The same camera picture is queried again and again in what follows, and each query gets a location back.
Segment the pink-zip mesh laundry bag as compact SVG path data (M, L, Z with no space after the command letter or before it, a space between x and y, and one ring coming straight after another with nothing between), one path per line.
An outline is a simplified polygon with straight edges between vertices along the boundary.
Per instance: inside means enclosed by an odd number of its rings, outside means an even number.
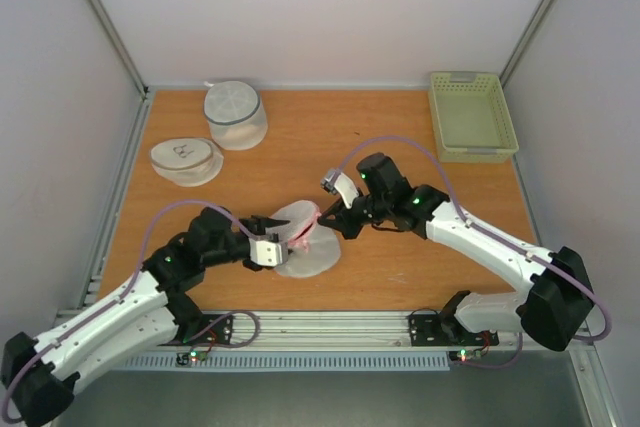
M283 277L304 279L331 269L341 257L340 242L333 230L318 223L321 212L310 200L290 203L270 218L286 221L285 225L268 228L287 242L288 260L275 268Z

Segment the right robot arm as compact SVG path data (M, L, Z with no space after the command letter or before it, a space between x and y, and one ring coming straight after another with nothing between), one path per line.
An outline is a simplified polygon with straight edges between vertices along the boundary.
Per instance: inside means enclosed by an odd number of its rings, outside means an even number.
M320 215L320 225L351 240L367 225L379 229L390 222L399 232L463 254L512 287L507 294L454 294L436 322L447 340L460 344L484 331L508 331L525 333L560 352L576 339L594 307L592 286L577 252L568 247L553 252L494 228L456 205L447 193L426 184L412 186L382 153L365 157L357 171L364 189L337 169L327 172L321 186L337 199Z

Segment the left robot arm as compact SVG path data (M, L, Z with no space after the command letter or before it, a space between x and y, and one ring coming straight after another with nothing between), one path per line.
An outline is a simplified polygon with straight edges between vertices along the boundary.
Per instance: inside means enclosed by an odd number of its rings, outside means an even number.
M141 253L133 274L100 301L35 337L10 338L1 362L3 421L44 426L126 359L171 341L195 342L205 332L203 314L188 290L209 267L284 264L289 249L275 231L281 224L261 216L236 219L208 204L186 231L153 254Z

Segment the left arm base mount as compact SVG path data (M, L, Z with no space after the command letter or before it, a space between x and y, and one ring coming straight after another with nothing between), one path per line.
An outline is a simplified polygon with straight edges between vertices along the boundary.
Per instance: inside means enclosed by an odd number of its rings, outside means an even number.
M179 326L170 346L208 346L211 343L229 345L234 316L232 314L202 314Z

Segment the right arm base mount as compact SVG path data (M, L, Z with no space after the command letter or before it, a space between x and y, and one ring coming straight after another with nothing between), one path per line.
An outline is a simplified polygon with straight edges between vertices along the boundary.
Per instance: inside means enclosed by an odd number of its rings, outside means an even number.
M473 347L497 346L499 338L489 331L466 330L452 315L424 309L411 312L407 317L412 347Z

